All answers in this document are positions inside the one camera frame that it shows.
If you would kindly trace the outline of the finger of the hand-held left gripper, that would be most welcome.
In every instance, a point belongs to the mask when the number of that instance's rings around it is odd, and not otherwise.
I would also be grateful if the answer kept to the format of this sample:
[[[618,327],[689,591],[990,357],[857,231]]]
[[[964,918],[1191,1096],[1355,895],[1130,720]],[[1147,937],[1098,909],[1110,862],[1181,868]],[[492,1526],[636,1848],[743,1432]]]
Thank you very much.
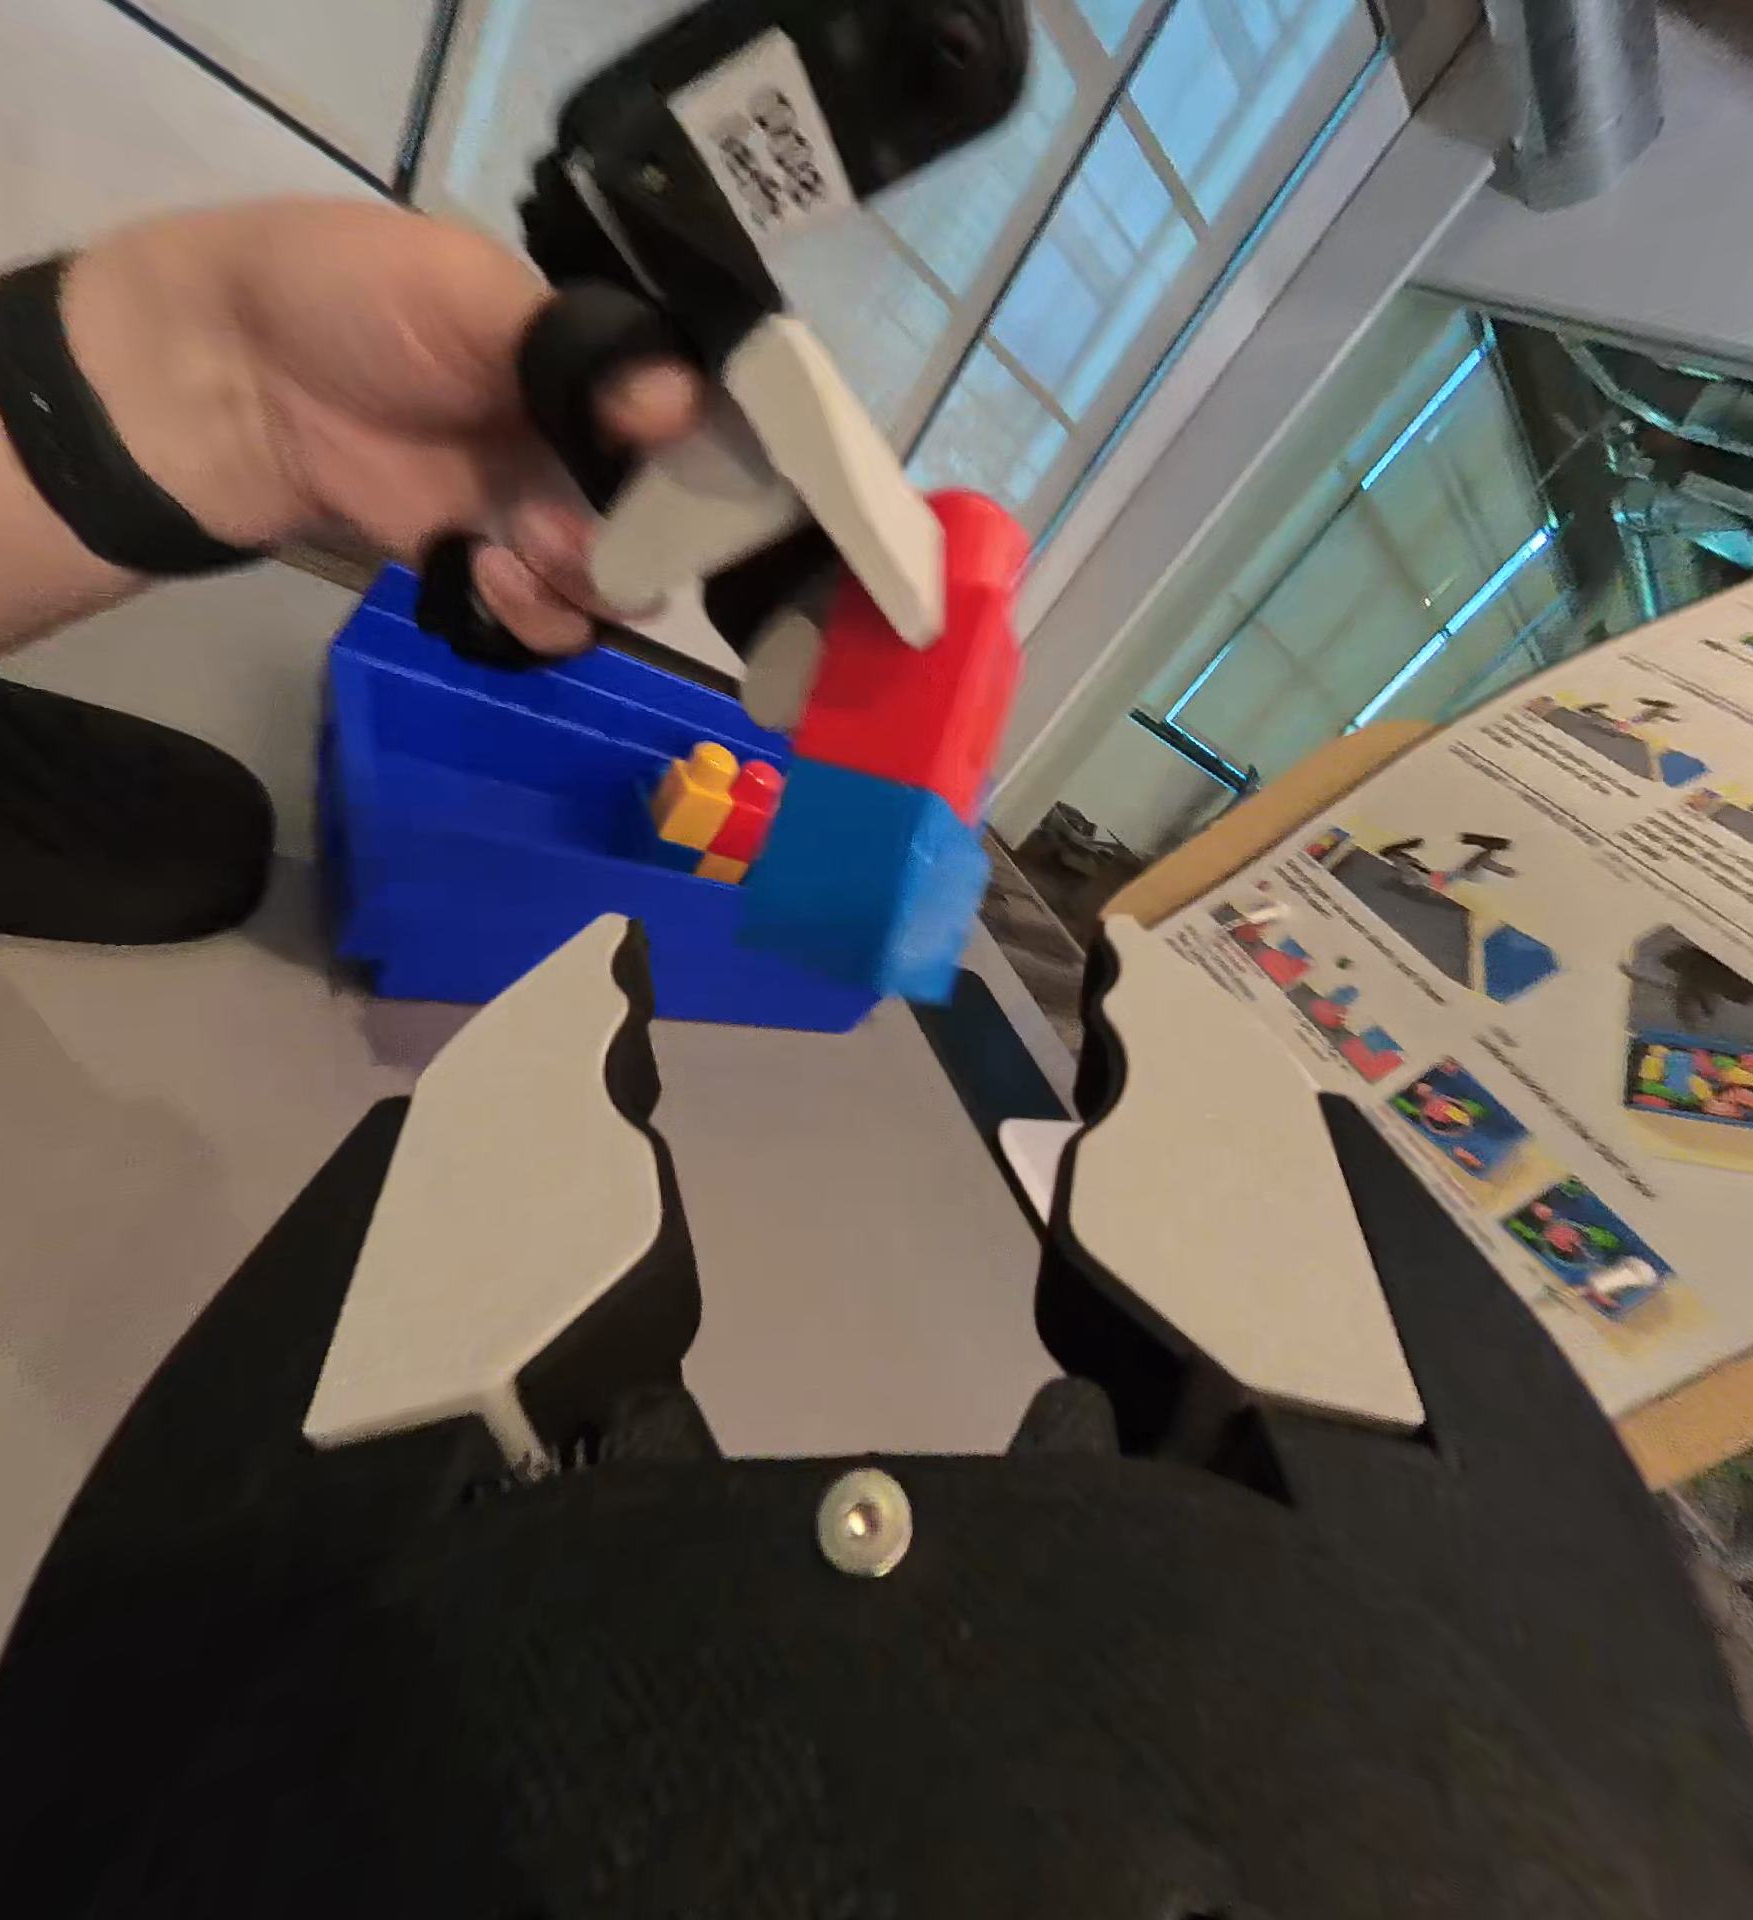
[[[777,612],[745,652],[743,706],[755,724],[802,724],[820,676],[820,612]]]
[[[944,625],[944,537],[884,432],[811,328],[769,315],[729,357],[722,383],[769,465],[914,649]]]

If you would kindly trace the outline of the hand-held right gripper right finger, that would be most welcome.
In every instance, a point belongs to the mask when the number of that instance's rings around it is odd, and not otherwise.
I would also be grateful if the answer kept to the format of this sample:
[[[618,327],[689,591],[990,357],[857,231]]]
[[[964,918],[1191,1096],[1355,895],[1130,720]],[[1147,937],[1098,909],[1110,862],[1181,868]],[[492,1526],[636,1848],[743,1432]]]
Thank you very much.
[[[1083,973],[1048,1250],[1168,1362],[1383,1432],[1422,1398],[1321,1089],[1249,1000],[1128,915]]]

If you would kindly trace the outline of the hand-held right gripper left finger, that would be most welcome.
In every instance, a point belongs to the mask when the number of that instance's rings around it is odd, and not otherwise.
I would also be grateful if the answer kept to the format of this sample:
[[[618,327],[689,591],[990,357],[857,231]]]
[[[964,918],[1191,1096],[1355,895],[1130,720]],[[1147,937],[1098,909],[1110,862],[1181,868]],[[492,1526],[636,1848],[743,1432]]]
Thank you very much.
[[[656,1128],[643,927],[602,915],[421,1073],[304,1414],[314,1449],[472,1419],[594,1449],[680,1382],[699,1262]]]

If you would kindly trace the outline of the red one-stud block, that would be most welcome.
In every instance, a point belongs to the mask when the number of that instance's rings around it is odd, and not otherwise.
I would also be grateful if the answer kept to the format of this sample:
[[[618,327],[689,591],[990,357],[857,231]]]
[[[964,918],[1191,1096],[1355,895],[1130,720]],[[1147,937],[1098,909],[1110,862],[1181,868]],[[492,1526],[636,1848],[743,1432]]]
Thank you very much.
[[[913,649],[843,579],[793,754],[934,792],[974,829],[1023,678],[1017,599],[1031,540],[980,492],[941,490],[929,502],[942,531],[941,636]]]

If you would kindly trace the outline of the pile of toy blocks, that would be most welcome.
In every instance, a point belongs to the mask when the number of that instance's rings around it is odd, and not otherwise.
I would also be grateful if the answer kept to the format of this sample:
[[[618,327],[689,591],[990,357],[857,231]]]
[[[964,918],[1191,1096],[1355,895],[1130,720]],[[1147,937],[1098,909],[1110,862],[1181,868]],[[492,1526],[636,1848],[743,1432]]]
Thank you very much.
[[[724,885],[745,883],[788,790],[785,771],[712,739],[672,759],[647,813],[654,864]]]

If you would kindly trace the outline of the plain blue object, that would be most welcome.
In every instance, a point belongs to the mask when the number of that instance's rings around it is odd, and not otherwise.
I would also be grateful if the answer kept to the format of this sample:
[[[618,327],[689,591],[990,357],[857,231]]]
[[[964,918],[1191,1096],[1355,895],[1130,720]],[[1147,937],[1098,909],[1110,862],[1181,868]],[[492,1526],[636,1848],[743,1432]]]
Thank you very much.
[[[666,1021],[842,1034],[857,990],[740,942],[743,894],[663,859],[650,794],[717,741],[789,763],[707,670],[604,645],[508,671],[413,624],[385,565],[337,631],[317,746],[335,953],[385,998],[481,1007],[602,915],[643,925]]]

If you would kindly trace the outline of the person's left hand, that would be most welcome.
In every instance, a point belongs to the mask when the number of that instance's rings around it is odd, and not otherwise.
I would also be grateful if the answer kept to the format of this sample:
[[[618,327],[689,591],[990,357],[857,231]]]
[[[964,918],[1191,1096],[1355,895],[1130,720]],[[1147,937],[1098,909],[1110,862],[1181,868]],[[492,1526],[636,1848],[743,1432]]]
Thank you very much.
[[[586,504],[519,378],[554,301],[470,230],[289,199],[94,242],[63,315],[129,456],[213,538],[413,569],[466,538],[483,612],[557,659],[605,608]]]

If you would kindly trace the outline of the white stand base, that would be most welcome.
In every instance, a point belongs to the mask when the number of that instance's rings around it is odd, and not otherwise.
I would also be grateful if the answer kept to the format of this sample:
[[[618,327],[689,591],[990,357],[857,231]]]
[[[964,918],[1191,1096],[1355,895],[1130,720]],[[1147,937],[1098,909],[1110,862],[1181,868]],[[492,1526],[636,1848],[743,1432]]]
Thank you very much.
[[[1046,1229],[1053,1217],[1062,1161],[1081,1132],[1074,1118],[1011,1118],[997,1128],[997,1148],[1009,1182],[1038,1229]]]

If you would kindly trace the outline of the black mat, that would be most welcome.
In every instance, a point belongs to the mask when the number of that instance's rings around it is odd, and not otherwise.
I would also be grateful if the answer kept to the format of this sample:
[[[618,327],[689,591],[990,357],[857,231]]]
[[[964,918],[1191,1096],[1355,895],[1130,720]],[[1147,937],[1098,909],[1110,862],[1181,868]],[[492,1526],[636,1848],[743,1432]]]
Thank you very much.
[[[944,1003],[914,1003],[913,1021],[983,1139],[997,1141],[1005,1121],[1076,1118],[988,982],[974,971],[958,971]]]

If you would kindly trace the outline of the window with blinds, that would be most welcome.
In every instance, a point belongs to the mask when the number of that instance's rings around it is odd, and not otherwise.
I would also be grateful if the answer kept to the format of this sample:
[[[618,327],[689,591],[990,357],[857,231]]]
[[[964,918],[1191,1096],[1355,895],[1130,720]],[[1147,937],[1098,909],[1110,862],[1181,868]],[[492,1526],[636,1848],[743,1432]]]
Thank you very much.
[[[1392,49],[1381,3],[1040,2],[987,140],[859,207],[820,58],[693,109],[772,274],[925,490],[1044,537]]]

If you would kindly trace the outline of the instruction sheet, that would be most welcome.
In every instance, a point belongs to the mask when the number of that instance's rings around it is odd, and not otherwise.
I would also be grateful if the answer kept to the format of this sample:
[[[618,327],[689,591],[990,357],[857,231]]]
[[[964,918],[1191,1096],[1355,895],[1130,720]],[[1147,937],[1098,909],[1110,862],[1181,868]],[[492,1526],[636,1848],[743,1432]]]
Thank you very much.
[[[1158,935],[1629,1418],[1753,1349],[1753,581],[1476,708]]]

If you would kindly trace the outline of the black wristband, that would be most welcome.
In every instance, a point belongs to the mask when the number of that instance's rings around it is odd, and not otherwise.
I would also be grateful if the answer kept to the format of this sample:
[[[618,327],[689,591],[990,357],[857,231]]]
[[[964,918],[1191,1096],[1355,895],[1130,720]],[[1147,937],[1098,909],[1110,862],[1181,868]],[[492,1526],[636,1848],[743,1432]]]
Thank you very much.
[[[264,562],[211,535],[133,458],[76,366],[65,318],[67,253],[0,274],[0,426],[49,513],[97,560],[158,581]]]

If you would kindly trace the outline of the silver ceiling duct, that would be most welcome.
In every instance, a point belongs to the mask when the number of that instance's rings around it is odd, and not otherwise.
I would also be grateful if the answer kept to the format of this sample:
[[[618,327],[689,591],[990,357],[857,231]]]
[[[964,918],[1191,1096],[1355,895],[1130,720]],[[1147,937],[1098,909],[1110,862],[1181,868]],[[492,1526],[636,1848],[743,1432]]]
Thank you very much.
[[[1663,126],[1654,2],[1487,2],[1512,135],[1496,186],[1534,212],[1612,189]]]

